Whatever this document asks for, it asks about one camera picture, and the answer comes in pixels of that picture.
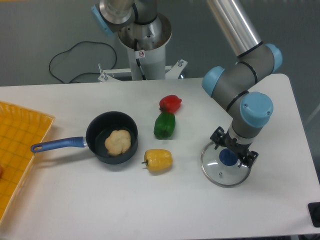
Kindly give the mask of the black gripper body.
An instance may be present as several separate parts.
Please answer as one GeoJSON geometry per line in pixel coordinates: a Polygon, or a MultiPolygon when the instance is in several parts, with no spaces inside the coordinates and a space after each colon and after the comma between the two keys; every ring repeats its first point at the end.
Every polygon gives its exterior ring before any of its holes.
{"type": "Polygon", "coordinates": [[[251,143],[240,144],[237,142],[236,138],[231,138],[228,134],[226,134],[222,139],[224,141],[225,147],[231,150],[239,160],[249,159],[249,147],[251,146],[251,143]]]}

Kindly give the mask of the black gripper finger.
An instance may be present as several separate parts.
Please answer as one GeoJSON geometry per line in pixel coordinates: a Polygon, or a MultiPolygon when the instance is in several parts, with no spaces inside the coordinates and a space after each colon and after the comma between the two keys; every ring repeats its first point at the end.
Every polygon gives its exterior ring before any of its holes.
{"type": "Polygon", "coordinates": [[[259,154],[255,151],[250,151],[245,149],[242,152],[237,153],[238,159],[240,160],[241,165],[251,168],[255,163],[259,154]]]}
{"type": "Polygon", "coordinates": [[[225,131],[219,126],[211,135],[210,140],[214,142],[214,149],[217,150],[219,147],[225,147],[225,131]]]}

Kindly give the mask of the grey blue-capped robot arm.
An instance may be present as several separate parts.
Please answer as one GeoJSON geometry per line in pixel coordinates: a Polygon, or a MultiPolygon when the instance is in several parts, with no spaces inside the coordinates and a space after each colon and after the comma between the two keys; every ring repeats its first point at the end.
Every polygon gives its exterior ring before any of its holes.
{"type": "MultiPolygon", "coordinates": [[[[205,92],[232,117],[227,132],[217,128],[211,140],[251,167],[258,154],[249,146],[269,121],[273,103],[250,88],[274,73],[283,56],[275,45],[263,43],[239,1],[209,0],[207,5],[238,58],[232,69],[216,66],[202,80],[205,92]]],[[[156,51],[165,51],[172,28],[155,0],[101,0],[91,12],[101,30],[117,34],[127,48],[134,81],[163,80],[168,75],[165,57],[156,56],[156,51]]]]}

